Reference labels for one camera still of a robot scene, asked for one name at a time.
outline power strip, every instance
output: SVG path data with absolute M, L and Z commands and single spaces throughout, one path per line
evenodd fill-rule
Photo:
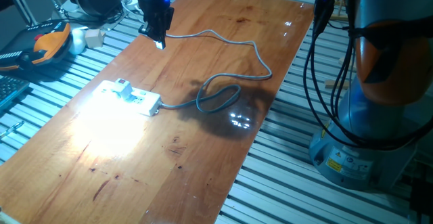
M 92 93 L 100 103 L 124 107 L 136 113 L 153 116 L 161 106 L 161 96 L 157 93 L 132 88 L 130 82 L 118 79 L 116 82 L 102 81 Z

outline black cable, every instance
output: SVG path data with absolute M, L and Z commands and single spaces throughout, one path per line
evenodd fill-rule
M 332 28 L 336 28 L 336 29 L 339 29 L 339 30 L 347 30 L 347 29 L 348 29 L 348 27 L 342 27 L 342 28 L 335 27 L 335 26 L 332 25 L 330 22 L 328 22 L 328 24 L 329 24 Z
M 338 83 L 340 84 L 336 95 L 336 101 L 334 103 L 335 106 L 334 111 L 335 111 L 335 116 L 337 118 L 338 118 L 338 100 L 340 100 L 340 95 L 343 90 L 344 82 L 346 80 L 347 72 L 350 66 L 350 59 L 352 59 L 352 51 L 353 51 L 354 44 L 355 44 L 355 40 L 353 38 L 349 38 L 349 45 L 347 46 L 347 52 L 346 52 L 346 56 L 344 57 L 343 66 L 342 66 L 342 68 L 344 68 L 344 71 L 342 73 L 342 78 L 340 81 L 336 81 L 336 84 L 332 89 L 332 91 L 335 91 L 335 88 L 338 86 Z
M 331 105 L 331 113 L 332 113 L 332 116 L 336 116 L 336 117 L 338 117 L 338 115 L 337 115 L 337 113 L 336 113 L 336 108 L 338 107 L 338 104 L 336 104 L 336 105 L 334 105 L 334 96 L 335 96 L 335 92 L 336 92 L 336 88 L 337 88 L 337 84 L 340 82 L 340 78 L 341 78 L 341 76 L 342 76 L 342 73 L 344 72 L 344 66 L 346 65 L 346 57 L 344 57 L 344 61 L 343 61 L 343 63 L 342 63 L 342 67 L 341 67 L 341 69 L 340 69 L 340 71 L 338 72 L 338 75 L 337 75 L 337 78 L 336 78 L 336 81 L 335 81 L 335 84 L 334 84 L 334 86 L 332 87 L 332 92 L 331 92 L 331 102 L 330 102 L 330 105 Z
M 327 127 L 323 124 L 323 122 L 320 120 L 319 116 L 317 115 L 317 113 L 316 113 L 316 111 L 314 109 L 313 103 L 311 101 L 310 95 L 309 95 L 309 89 L 308 89 L 308 87 L 306 85 L 306 72 L 308 70 L 308 64 L 309 64 L 310 58 L 312 58 L 311 59 L 311 62 L 312 62 L 311 63 L 311 74 L 312 74 L 313 82 L 315 82 L 315 86 L 317 85 L 317 80 L 315 79 L 314 58 L 313 58 L 313 56 L 314 56 L 313 54 L 314 54 L 314 51 L 315 51 L 316 40 L 317 40 L 317 35 L 314 35 L 313 36 L 313 40 L 311 42 L 311 46 L 310 46 L 309 52 L 308 52 L 307 57 L 306 57 L 306 62 L 305 62 L 305 65 L 304 65 L 304 73 L 303 73 L 304 90 L 305 90 L 306 100 L 307 100 L 307 102 L 308 102 L 308 104 L 309 104 L 309 106 L 311 108 L 311 112 L 313 113 L 313 116 L 316 118 L 317 122 L 320 124 L 320 126 L 323 128 L 323 130 L 330 137 L 332 137 L 333 139 L 335 139 L 337 142 L 339 142 L 339 143 L 341 143 L 343 145 L 347 145 L 347 146 L 352 147 L 352 148 L 361 148 L 361 149 L 368 149 L 368 150 L 391 151 L 391 150 L 397 150 L 399 148 L 405 147 L 406 145 L 409 145 L 411 143 L 415 143 L 416 141 L 418 141 L 419 139 L 421 139 L 423 136 L 425 136 L 425 134 L 427 134 L 431 130 L 431 128 L 433 127 L 433 118 L 428 123 L 426 123 L 423 127 L 421 127 L 420 129 L 418 129 L 418 130 L 416 130 L 416 131 L 408 134 L 405 137 L 401 137 L 401 138 L 398 138 L 398 139 L 384 139 L 384 140 L 381 140 L 381 139 L 380 140 L 378 140 L 378 139 L 367 139 L 367 141 L 370 141 L 370 143 L 362 142 L 362 141 L 361 142 L 356 142 L 356 140 L 351 139 L 350 135 L 347 135 L 345 133 L 345 131 L 347 131 L 347 130 L 344 127 L 342 127 L 342 125 L 339 122 L 334 121 L 335 118 L 333 118 L 332 116 L 330 116 L 328 114 L 328 116 L 334 121 L 334 123 L 337 126 L 341 127 L 340 129 L 345 134 L 345 136 L 347 136 L 354 143 L 347 143 L 347 142 L 339 139 L 335 135 L 333 135 L 327 129 Z M 320 100 L 320 98 L 321 98 L 320 91 L 317 91 L 317 94 L 318 94 L 319 100 Z
M 316 13 L 316 9 L 315 9 L 315 15 L 316 16 L 315 16 L 315 26 L 313 27 L 313 40 L 312 40 L 311 47 L 309 49 L 309 53 L 307 55 L 306 63 L 305 63 L 305 67 L 304 67 L 304 78 L 303 78 L 304 79 L 304 90 L 306 93 L 307 102 L 309 103 L 311 111 L 312 111 L 313 115 L 315 116 L 315 118 L 317 119 L 317 122 L 322 126 L 323 130 L 325 130 L 325 132 L 330 135 L 330 137 L 332 137 L 333 139 L 335 139 L 339 143 L 342 143 L 344 145 L 354 147 L 354 148 L 363 148 L 363 149 L 370 149 L 370 150 L 395 150 L 395 149 L 399 149 L 401 147 L 404 147 L 404 146 L 406 146 L 410 143 L 413 143 L 413 142 L 417 141 L 418 139 L 422 138 L 425 134 L 427 134 L 433 128 L 433 117 L 423 127 L 419 128 L 418 130 L 416 130 L 416 131 L 414 131 L 414 132 L 412 132 L 412 133 L 410 133 L 404 137 L 400 137 L 398 139 L 365 139 L 365 138 L 359 137 L 359 136 L 353 134 L 352 132 L 348 131 L 347 129 L 345 129 L 340 124 L 338 118 L 336 117 L 336 115 L 338 115 L 338 111 L 336 112 L 336 114 L 334 114 L 334 113 L 331 113 L 329 111 L 329 109 L 327 108 L 327 105 L 325 104 L 325 102 L 323 101 L 323 98 L 321 96 L 321 92 L 320 92 L 319 86 L 317 84 L 317 79 L 315 77 L 314 52 L 315 52 L 315 43 L 316 43 L 317 37 L 319 36 L 320 33 L 323 32 L 324 22 L 328 23 L 328 21 L 329 21 L 329 17 L 330 17 L 329 12 L 331 11 L 331 8 L 334 9 L 333 3 L 334 3 L 334 0 L 330 1 L 324 7 L 324 12 L 317 12 Z M 354 28 L 352 18 L 349 20 L 349 25 L 350 25 L 349 27 Z M 340 76 L 342 78 L 342 83 L 344 82 L 344 80 L 346 78 L 346 75 L 348 72 L 348 67 L 350 64 L 350 57 L 351 57 L 352 49 L 353 49 L 353 43 L 354 43 L 354 39 L 353 39 L 353 37 L 351 37 L 349 40 L 349 46 L 348 46 L 348 50 L 346 52 L 345 61 L 343 62 L 343 66 L 340 70 L 339 77 L 338 77 L 338 80 L 336 81 L 337 82 L 336 84 L 338 84 L 338 81 L 340 80 Z M 315 86 L 315 91 L 317 93 L 317 96 L 319 98 L 321 105 L 323 106 L 323 109 L 326 111 L 326 114 L 331 118 L 332 122 L 353 143 L 347 143 L 347 142 L 339 139 L 335 135 L 331 134 L 330 131 L 327 129 L 327 127 L 325 127 L 325 125 L 321 122 L 320 118 L 317 116 L 317 113 L 316 113 L 316 111 L 313 107 L 313 104 L 311 102 L 311 99 L 310 99 L 308 87 L 306 85 L 306 71 L 308 69 L 308 64 L 309 64 L 310 59 L 311 59 L 312 80 L 313 80 L 313 83 Z M 335 104 L 334 104 L 334 101 L 332 100 L 332 103 L 334 104 L 333 105 L 334 109 L 338 107 L 338 99 L 339 99 L 339 95 L 341 93 L 342 86 L 343 86 L 342 83 L 340 84 L 340 87 L 337 91 L 338 97 L 336 99 Z

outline metal grating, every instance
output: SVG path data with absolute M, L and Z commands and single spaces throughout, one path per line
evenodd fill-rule
M 50 64 L 38 72 L 44 81 L 51 82 L 32 83 L 33 90 L 26 99 L 0 118 L 0 131 L 20 120 L 26 121 L 16 133 L 1 140 L 0 164 L 132 42 L 139 26 L 133 18 L 125 18 L 107 32 L 103 47 L 65 58 L 66 66 Z M 319 130 L 302 87 L 302 68 L 310 42 L 311 30 L 296 54 L 216 223 L 408 223 L 410 186 L 399 183 L 387 194 L 342 189 L 310 164 L 309 141 Z M 315 58 L 320 84 L 325 79 L 335 79 L 340 67 L 338 59 L 344 56 L 347 43 L 347 34 L 332 28 L 327 28 L 317 40 Z M 64 74 L 54 77 L 58 72 Z M 325 99 L 329 98 L 329 90 L 322 87 L 322 93 Z M 317 95 L 312 93 L 311 97 L 320 112 Z

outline wood grain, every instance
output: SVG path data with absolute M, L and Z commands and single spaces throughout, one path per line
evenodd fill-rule
M 95 106 L 90 94 L 103 80 L 124 78 L 159 93 L 166 104 L 178 104 L 194 98 L 215 73 L 266 72 L 248 45 L 203 36 L 167 39 L 161 51 L 137 37 L 0 166 L 0 205 L 8 215 L 44 224 L 214 222 L 313 7 L 286 0 L 176 0 L 173 7 L 170 34 L 212 28 L 234 41 L 254 40 L 273 78 L 216 79 L 209 93 L 231 83 L 242 86 L 241 98 L 216 114 L 190 107 L 149 118 Z

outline wire bundle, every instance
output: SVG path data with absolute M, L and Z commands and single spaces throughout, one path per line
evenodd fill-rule
M 328 5 L 326 6 L 326 8 L 328 8 L 329 12 L 332 12 L 334 10 L 334 1 L 335 0 L 330 1 L 328 3 Z M 348 29 L 350 30 L 350 29 L 353 29 L 355 27 L 354 26 L 355 15 L 353 13 L 354 5 L 353 5 L 353 0 L 346 0 L 346 3 L 348 4 L 346 6 L 346 11 L 348 13 L 348 21 L 349 21 Z M 404 137 L 399 137 L 396 139 L 366 139 L 366 138 L 362 138 L 362 137 L 359 137 L 359 136 L 355 135 L 354 133 L 350 132 L 349 130 L 345 129 L 341 125 L 339 118 L 338 118 L 338 100 L 340 98 L 343 84 L 344 84 L 344 81 L 346 80 L 346 76 L 347 76 L 347 73 L 349 71 L 350 58 L 352 57 L 352 51 L 354 49 L 355 39 L 353 37 L 349 36 L 348 48 L 346 51 L 346 55 L 344 57 L 343 65 L 342 65 L 342 67 L 341 67 L 341 69 L 337 75 L 335 85 L 332 89 L 331 99 L 330 99 L 331 100 L 330 101 L 331 110 L 329 110 L 329 108 L 327 107 L 327 105 L 325 104 L 325 102 L 321 96 L 321 92 L 319 90 L 319 86 L 317 84 L 317 79 L 315 76 L 315 67 L 314 67 L 314 65 L 315 65 L 315 63 L 314 63 L 315 43 L 316 43 L 317 37 L 320 35 L 320 33 L 323 32 L 323 29 L 321 30 L 320 27 L 324 27 L 325 24 L 328 23 L 328 21 L 329 21 L 329 18 L 327 19 L 327 18 L 316 18 L 315 17 L 315 23 L 313 26 L 313 39 L 311 42 L 309 52 L 308 52 L 307 57 L 306 57 L 306 62 L 304 65 L 304 73 L 303 73 L 304 90 L 305 90 L 307 102 L 309 103 L 309 106 L 311 108 L 313 115 L 315 116 L 317 122 L 320 124 L 320 126 L 323 128 L 323 130 L 325 130 L 325 132 L 327 134 L 329 134 L 330 137 L 335 139 L 337 142 L 342 143 L 343 145 L 347 145 L 347 146 L 352 147 L 352 148 L 361 148 L 361 149 L 368 149 L 368 150 L 381 150 L 381 151 L 392 151 L 392 150 L 397 150 L 397 149 L 403 148 L 406 145 L 409 145 L 411 143 L 415 143 L 416 141 L 421 139 L 424 135 L 426 135 L 433 128 L 433 120 L 430 120 L 427 124 L 425 124 L 424 126 L 419 128 L 418 130 L 416 130 L 416 131 L 414 131 L 414 132 L 412 132 L 412 133 L 410 133 Z M 309 65 L 310 61 L 311 61 L 311 77 L 312 77 L 315 91 L 317 92 L 317 96 L 319 98 L 320 104 L 323 106 L 324 110 L 326 111 L 326 114 L 331 118 L 332 122 L 352 142 L 350 142 L 350 143 L 345 142 L 344 140 L 341 140 L 338 137 L 336 137 L 335 135 L 333 135 L 327 129 L 327 127 L 323 124 L 323 122 L 320 120 L 320 118 L 318 117 L 318 115 L 314 109 L 314 106 L 311 102 L 309 90 L 308 90 L 308 87 L 306 85 L 306 72 L 308 70 L 308 65 Z M 352 74 L 351 74 L 352 69 L 353 69 L 353 64 L 352 64 L 352 68 L 350 69 L 350 79 L 352 76 Z

